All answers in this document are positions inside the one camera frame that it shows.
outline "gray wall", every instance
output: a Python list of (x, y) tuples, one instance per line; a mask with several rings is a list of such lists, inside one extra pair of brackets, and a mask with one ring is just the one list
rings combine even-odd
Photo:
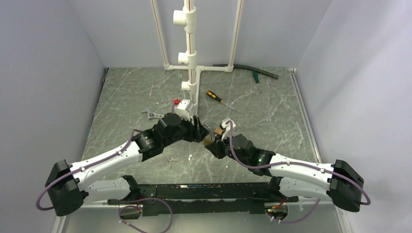
[(0, 22), (0, 232), (47, 233), (55, 213), (34, 203), (80, 159), (103, 65), (66, 0), (2, 1)]
[(297, 67), (324, 162), (365, 179), (358, 233), (412, 229), (411, 21), (408, 0), (334, 0)]
[[(150, 0), (70, 0), (106, 67), (160, 67), (163, 59)], [(296, 67), (331, 0), (245, 0), (235, 63)], [(196, 0), (198, 64), (228, 63), (237, 0)], [(158, 0), (169, 62), (186, 51), (173, 11)]]

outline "yellow and black screwdriver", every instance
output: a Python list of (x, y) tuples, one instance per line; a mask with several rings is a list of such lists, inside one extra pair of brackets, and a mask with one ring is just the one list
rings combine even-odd
[(212, 91), (207, 91), (206, 94), (207, 94), (207, 96), (209, 96), (210, 98), (216, 100), (216, 101), (219, 102), (219, 103), (222, 103), (222, 104), (228, 106), (229, 108), (233, 109), (233, 111), (236, 111), (236, 112), (237, 112), (236, 109), (232, 108), (230, 105), (228, 105), (228, 104), (226, 104), (225, 102), (223, 102), (223, 99), (219, 98), (219, 97), (218, 97), (215, 93), (213, 93)]

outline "gray marble surface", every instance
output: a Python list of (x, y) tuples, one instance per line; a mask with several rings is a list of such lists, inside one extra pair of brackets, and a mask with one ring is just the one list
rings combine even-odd
[[(232, 73), (205, 71), (201, 74), (199, 118), (214, 129), (230, 117), (236, 123), (235, 134), (242, 133), (259, 148), (282, 155), (315, 162), (293, 83), (284, 67), (266, 68), (279, 79), (259, 75), (259, 93), (252, 72)], [(104, 83), (83, 160), (99, 155), (124, 143), (132, 128), (145, 130), (157, 123), (141, 113), (151, 108), (159, 114), (171, 110), (173, 99), (188, 99), (180, 90), (188, 80), (187, 71), (165, 71), (163, 68), (111, 68)], [(206, 96), (211, 90), (235, 112)], [(173, 157), (169, 168), (167, 158)], [(177, 142), (163, 154), (140, 164), (132, 164), (104, 177), (116, 179), (133, 175), (140, 184), (150, 183), (241, 183), (268, 181), (241, 167), (229, 158), (218, 160), (203, 144)]]

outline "black rubber hose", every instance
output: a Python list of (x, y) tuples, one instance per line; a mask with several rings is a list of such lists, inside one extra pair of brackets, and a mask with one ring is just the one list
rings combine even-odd
[[(217, 64), (217, 65), (213, 65), (213, 66), (214, 67), (226, 67), (227, 64)], [(263, 74), (263, 75), (268, 76), (268, 77), (273, 78), (273, 79), (278, 79), (279, 78), (279, 76), (276, 75), (276, 74), (272, 74), (270, 72), (267, 72), (267, 71), (264, 71), (262, 69), (258, 69), (258, 68), (255, 68), (255, 67), (251, 67), (251, 66), (233, 64), (233, 69), (246, 69), (246, 70), (250, 70), (250, 71), (256, 71), (259, 74)]]

